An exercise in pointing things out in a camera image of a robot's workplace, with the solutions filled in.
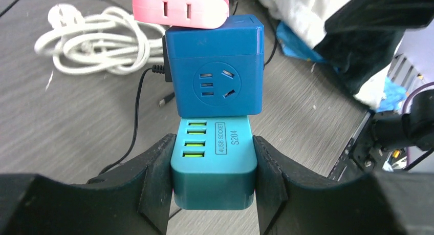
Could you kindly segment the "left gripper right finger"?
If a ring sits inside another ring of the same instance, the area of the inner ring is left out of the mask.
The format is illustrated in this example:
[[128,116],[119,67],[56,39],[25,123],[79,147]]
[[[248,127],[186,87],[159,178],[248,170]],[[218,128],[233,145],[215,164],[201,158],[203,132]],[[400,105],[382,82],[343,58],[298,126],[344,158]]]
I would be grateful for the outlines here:
[[253,137],[261,234],[433,234],[433,174],[317,174]]

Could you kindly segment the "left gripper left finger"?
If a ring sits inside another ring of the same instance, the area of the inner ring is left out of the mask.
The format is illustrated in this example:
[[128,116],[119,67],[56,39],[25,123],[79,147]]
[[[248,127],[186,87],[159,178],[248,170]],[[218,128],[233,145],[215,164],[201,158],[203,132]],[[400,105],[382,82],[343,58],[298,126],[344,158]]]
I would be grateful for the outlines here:
[[1,234],[166,234],[175,134],[86,184],[1,175]]

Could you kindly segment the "teal usb power strip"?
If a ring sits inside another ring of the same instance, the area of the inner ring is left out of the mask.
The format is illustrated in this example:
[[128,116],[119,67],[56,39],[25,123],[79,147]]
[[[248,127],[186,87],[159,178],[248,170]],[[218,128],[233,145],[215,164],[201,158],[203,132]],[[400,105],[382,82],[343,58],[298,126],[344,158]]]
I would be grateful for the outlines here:
[[182,118],[170,165],[175,203],[180,208],[248,208],[257,168],[249,118]]

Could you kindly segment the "blue cube socket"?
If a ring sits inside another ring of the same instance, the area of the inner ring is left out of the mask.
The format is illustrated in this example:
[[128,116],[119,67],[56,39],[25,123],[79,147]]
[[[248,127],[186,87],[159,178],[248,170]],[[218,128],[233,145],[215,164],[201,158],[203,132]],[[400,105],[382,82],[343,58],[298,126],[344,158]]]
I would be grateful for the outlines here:
[[255,15],[230,16],[217,29],[171,27],[165,40],[180,117],[262,111],[264,25]]

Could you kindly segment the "pink plug adapter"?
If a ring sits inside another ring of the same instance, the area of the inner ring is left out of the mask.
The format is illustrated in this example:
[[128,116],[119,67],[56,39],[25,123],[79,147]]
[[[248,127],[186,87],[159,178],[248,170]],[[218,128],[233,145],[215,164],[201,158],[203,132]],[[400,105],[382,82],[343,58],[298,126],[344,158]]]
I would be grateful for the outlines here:
[[230,16],[229,0],[132,0],[133,16],[143,23],[216,29]]

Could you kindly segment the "black power adapter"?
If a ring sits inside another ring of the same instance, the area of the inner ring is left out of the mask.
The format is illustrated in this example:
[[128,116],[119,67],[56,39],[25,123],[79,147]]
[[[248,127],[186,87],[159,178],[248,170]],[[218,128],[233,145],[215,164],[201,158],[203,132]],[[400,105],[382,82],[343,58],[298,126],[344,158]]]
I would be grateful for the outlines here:
[[169,63],[168,52],[167,52],[166,35],[162,37],[162,48],[163,48],[163,65],[165,71],[164,74],[165,81],[172,82],[171,69],[170,69],[170,63]]

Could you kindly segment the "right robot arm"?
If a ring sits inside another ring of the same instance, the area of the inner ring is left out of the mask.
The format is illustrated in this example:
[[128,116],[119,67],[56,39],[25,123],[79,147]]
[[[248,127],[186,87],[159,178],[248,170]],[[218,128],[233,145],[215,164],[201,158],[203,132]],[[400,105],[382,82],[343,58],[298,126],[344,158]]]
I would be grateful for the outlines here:
[[433,90],[413,98],[409,113],[378,116],[370,125],[373,141],[387,150],[416,146],[433,148]]

